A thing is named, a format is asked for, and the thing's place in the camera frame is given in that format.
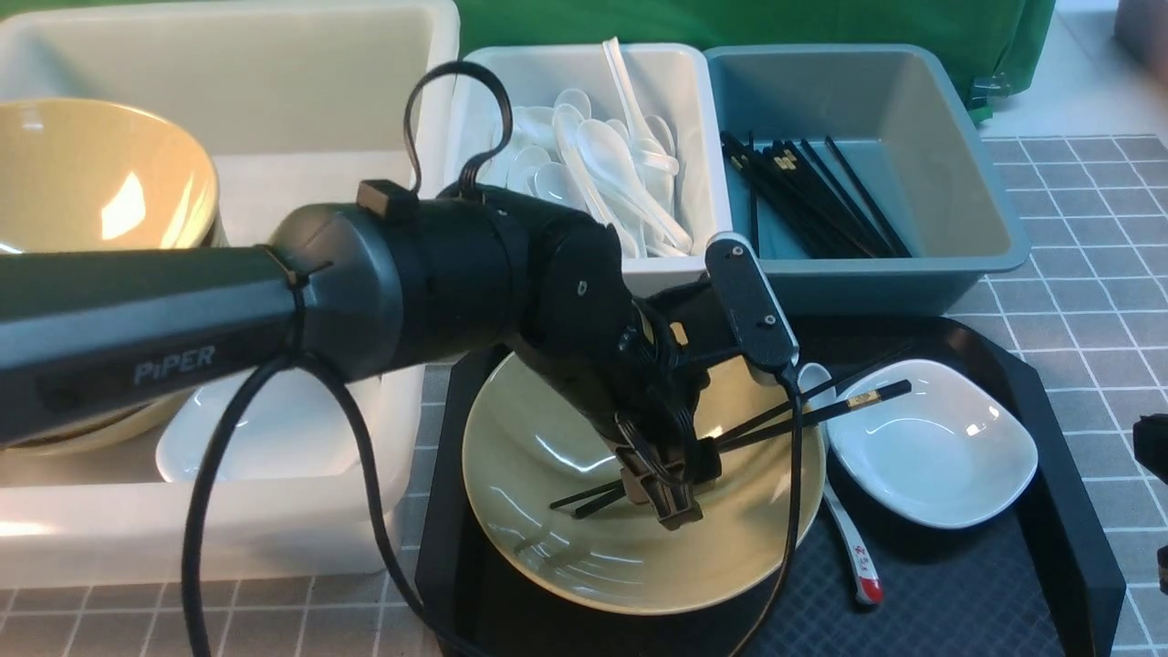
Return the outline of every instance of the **white bin with spoons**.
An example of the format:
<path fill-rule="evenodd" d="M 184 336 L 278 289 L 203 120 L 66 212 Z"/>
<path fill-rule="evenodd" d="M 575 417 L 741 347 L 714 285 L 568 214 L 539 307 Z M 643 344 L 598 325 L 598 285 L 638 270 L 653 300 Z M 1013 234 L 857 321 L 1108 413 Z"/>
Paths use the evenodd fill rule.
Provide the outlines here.
<path fill-rule="evenodd" d="M 732 229 L 730 203 L 705 58 L 688 46 L 673 43 L 621 46 L 620 50 L 641 113 L 660 117 L 672 130 L 679 165 L 673 217 L 691 241 L 684 255 L 626 257 L 626 283 L 634 293 L 648 295 L 695 281 L 704 271 L 705 243 L 714 234 Z M 621 122 L 630 129 L 617 82 L 599 43 L 484 48 L 465 58 L 498 75 L 513 106 L 552 109 L 562 92 L 575 89 L 588 97 L 590 118 L 610 126 Z M 519 112 L 516 119 L 523 120 L 523 113 Z M 450 120 L 447 184 L 458 178 L 470 155 L 491 147 L 492 138 L 496 137 L 499 110 L 482 85 L 459 78 Z M 491 175 L 489 168 L 485 175 Z M 487 181 L 500 182 L 489 178 Z"/>

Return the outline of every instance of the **white plastic bin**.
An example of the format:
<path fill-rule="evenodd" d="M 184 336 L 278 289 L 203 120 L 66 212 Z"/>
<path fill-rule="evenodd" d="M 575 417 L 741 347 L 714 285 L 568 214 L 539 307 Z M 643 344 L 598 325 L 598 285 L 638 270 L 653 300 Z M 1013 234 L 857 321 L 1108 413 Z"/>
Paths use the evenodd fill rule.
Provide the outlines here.
<path fill-rule="evenodd" d="M 623 46 L 621 53 L 641 111 L 661 116 L 674 131 L 682 167 L 676 219 L 693 235 L 695 245 L 704 245 L 715 233 L 732 229 L 705 57 L 675 43 Z M 593 118 L 624 120 L 617 85 L 599 43 L 484 48 L 465 58 L 498 75 L 513 105 L 550 106 L 561 91 L 576 88 L 592 101 Z M 486 88 L 458 78 L 451 104 L 446 184 L 457 180 L 468 157 L 489 147 L 498 112 Z M 624 262 L 625 282 L 639 295 L 695 281 L 704 270 L 701 256 Z"/>
<path fill-rule="evenodd" d="M 410 182 L 402 117 L 415 83 L 458 56 L 450 0 L 241 0 L 33 13 L 0 22 L 0 101 L 103 98 L 172 119 L 215 158 L 236 245 L 290 210 L 352 201 L 362 178 Z M 424 193 L 439 186 L 450 78 L 422 96 Z M 382 504 L 412 462 L 423 368 L 382 379 L 366 419 Z M 0 454 L 0 589 L 175 580 L 190 485 L 154 469 L 158 433 L 75 457 Z M 206 579 L 373 572 L 360 471 L 223 482 Z"/>

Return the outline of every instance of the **black cable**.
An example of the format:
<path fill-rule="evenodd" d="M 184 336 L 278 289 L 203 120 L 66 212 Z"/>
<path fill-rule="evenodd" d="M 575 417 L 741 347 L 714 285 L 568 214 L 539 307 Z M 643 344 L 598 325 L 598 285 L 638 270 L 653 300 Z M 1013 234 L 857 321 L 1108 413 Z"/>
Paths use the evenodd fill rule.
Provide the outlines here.
<path fill-rule="evenodd" d="M 190 652 L 195 657 L 210 657 L 211 646 L 207 638 L 207 621 L 203 617 L 203 595 L 200 588 L 200 566 L 203 551 L 203 528 L 207 523 L 207 507 L 215 486 L 227 445 L 235 433 L 235 426 L 243 419 L 251 400 L 272 376 L 287 369 L 293 362 L 291 355 L 276 357 L 256 368 L 248 380 L 239 386 L 231 402 L 227 404 L 223 415 L 215 424 L 211 437 L 207 442 L 207 451 L 195 475 L 194 489 L 190 491 L 190 505 L 187 507 L 187 525 L 182 533 L 182 567 L 180 589 L 182 593 L 182 615 L 187 622 L 187 637 L 190 641 Z"/>
<path fill-rule="evenodd" d="M 746 630 L 746 634 L 738 639 L 738 644 L 730 651 L 729 657 L 741 657 L 750 642 L 755 639 L 758 631 L 763 629 L 766 620 L 771 616 L 783 589 L 786 588 L 787 579 L 791 575 L 791 561 L 795 556 L 795 546 L 799 542 L 799 503 L 802 492 L 802 393 L 799 392 L 798 373 L 794 368 L 788 369 L 779 376 L 779 383 L 787 392 L 791 400 L 791 510 L 787 518 L 787 538 L 783 551 L 783 563 L 774 578 L 774 586 L 766 599 L 766 603 L 755 618 L 755 623 Z"/>
<path fill-rule="evenodd" d="M 499 76 L 481 64 L 464 60 L 446 62 L 430 69 L 413 85 L 413 90 L 410 91 L 410 97 L 405 101 L 405 119 L 402 122 L 403 137 L 405 138 L 405 155 L 410 158 L 410 166 L 413 167 L 413 187 L 411 192 L 415 195 L 422 189 L 422 160 L 418 159 L 418 146 L 413 139 L 413 103 L 422 95 L 422 88 L 447 75 L 465 75 L 481 82 L 491 91 L 491 95 L 495 97 L 495 102 L 499 103 L 499 113 L 501 115 L 503 126 L 502 138 L 499 140 L 499 144 L 489 151 L 471 157 L 463 165 L 463 171 L 458 177 L 458 188 L 463 196 L 470 196 L 477 192 L 479 170 L 482 168 L 482 165 L 487 164 L 487 160 L 501 153 L 512 138 L 514 119 L 512 117 L 510 98 L 507 96 L 507 89 L 503 88 L 503 83 L 499 79 Z"/>
<path fill-rule="evenodd" d="M 228 403 L 223 415 L 220 417 L 211 437 L 207 443 L 207 451 L 203 455 L 202 464 L 195 477 L 194 490 L 190 495 L 190 506 L 187 511 L 186 532 L 182 539 L 182 611 L 187 623 L 187 635 L 190 641 L 190 651 L 195 657 L 210 657 L 211 649 L 207 638 L 207 622 L 203 617 L 202 592 L 200 589 L 200 560 L 202 556 L 203 528 L 207 521 L 207 509 L 210 503 L 211 489 L 215 485 L 215 477 L 218 472 L 223 455 L 235 433 L 236 424 L 243 419 L 248 406 L 256 397 L 264 385 L 272 376 L 285 369 L 299 368 L 320 381 L 328 389 L 333 399 L 341 406 L 345 417 L 353 429 L 353 437 L 357 443 L 357 455 L 361 463 L 361 473 L 364 479 L 366 502 L 369 507 L 369 519 L 373 526 L 374 540 L 377 551 L 381 553 L 385 570 L 394 580 L 394 586 L 402 594 L 402 599 L 411 611 L 430 628 L 438 639 L 454 648 L 459 653 L 467 657 L 489 657 L 477 645 L 458 637 L 454 632 L 446 631 L 426 611 L 422 601 L 410 586 L 405 573 L 402 570 L 397 556 L 394 554 L 394 546 L 385 531 L 385 513 L 381 506 L 381 484 L 377 480 L 377 464 L 374 458 L 373 437 L 366 426 L 361 409 L 356 400 L 345 386 L 345 381 L 332 367 L 311 355 L 279 355 L 259 368 L 257 368 L 246 381 L 239 386 L 231 402 Z"/>
<path fill-rule="evenodd" d="M 413 587 L 410 586 L 401 563 L 394 553 L 394 546 L 385 531 L 385 513 L 381 505 L 381 484 L 377 479 L 377 464 L 373 450 L 373 437 L 366 426 L 361 409 L 356 400 L 345 386 L 345 381 L 326 364 L 310 355 L 279 355 L 259 366 L 236 390 L 230 403 L 223 410 L 211 437 L 207 443 L 207 451 L 200 464 L 199 473 L 195 476 L 194 487 L 190 493 L 190 505 L 187 511 L 187 524 L 182 538 L 182 579 L 180 582 L 182 594 L 182 611 L 187 624 L 187 635 L 190 642 L 190 651 L 194 657 L 211 657 L 210 642 L 207 634 L 207 622 L 203 615 L 202 590 L 200 587 L 200 566 L 202 559 L 202 540 L 207 523 L 207 510 L 210 505 L 211 490 L 215 486 L 215 478 L 223 455 L 227 454 L 228 444 L 235 434 L 235 428 L 243 419 L 251 401 L 259 394 L 264 385 L 274 375 L 285 369 L 299 368 L 320 381 L 333 399 L 341 406 L 346 420 L 353 430 L 353 437 L 357 443 L 357 455 L 361 464 L 361 473 L 364 480 L 366 503 L 369 509 L 369 520 L 373 527 L 374 540 L 377 551 L 394 586 L 402 594 L 402 599 L 419 621 L 426 625 L 438 639 L 467 657 L 489 657 L 487 652 L 457 636 L 452 631 L 446 631 L 434 622 L 423 606 Z M 791 570 L 791 561 L 794 558 L 795 544 L 799 538 L 799 505 L 802 475 L 802 394 L 794 383 L 792 376 L 784 376 L 780 381 L 787 392 L 787 399 L 792 403 L 792 430 L 791 430 L 791 510 L 787 520 L 787 535 L 784 548 L 783 562 L 779 566 L 774 586 L 767 597 L 766 603 L 759 611 L 750 630 L 743 635 L 738 644 L 730 652 L 729 657 L 739 657 L 750 642 L 762 629 L 771 610 L 781 594 Z"/>

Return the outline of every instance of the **gray checkered tablecloth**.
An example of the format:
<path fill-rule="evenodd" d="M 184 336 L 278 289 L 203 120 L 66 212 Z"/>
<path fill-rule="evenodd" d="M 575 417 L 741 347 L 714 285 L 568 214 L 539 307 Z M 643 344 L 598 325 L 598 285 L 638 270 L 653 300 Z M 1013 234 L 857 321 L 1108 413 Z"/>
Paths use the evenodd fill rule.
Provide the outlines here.
<path fill-rule="evenodd" d="M 994 139 L 987 146 L 1034 242 L 952 317 L 1042 374 L 1127 578 L 1120 657 L 1168 657 L 1168 486 L 1132 457 L 1140 414 L 1168 412 L 1168 148 L 1152 137 Z M 431 366 L 405 517 L 416 563 L 450 364 Z M 204 586 L 223 657 L 434 656 L 383 573 Z M 187 656 L 178 586 L 0 592 L 0 656 Z"/>

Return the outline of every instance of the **yellow plate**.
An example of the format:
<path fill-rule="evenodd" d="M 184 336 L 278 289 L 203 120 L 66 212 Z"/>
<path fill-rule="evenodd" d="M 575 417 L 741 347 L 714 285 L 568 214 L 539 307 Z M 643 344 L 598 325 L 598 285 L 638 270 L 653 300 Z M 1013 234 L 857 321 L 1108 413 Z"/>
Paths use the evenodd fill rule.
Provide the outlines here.
<path fill-rule="evenodd" d="M 786 399 L 735 359 L 710 371 L 697 434 L 717 435 Z M 823 443 L 804 431 L 799 539 L 823 495 Z M 463 478 L 491 542 L 548 592 L 602 611 L 676 614 L 745 592 L 783 562 L 791 489 L 790 436 L 723 456 L 698 496 L 704 518 L 669 532 L 648 506 L 623 499 L 584 520 L 548 504 L 619 477 L 596 431 L 516 357 L 492 373 L 471 408 Z"/>

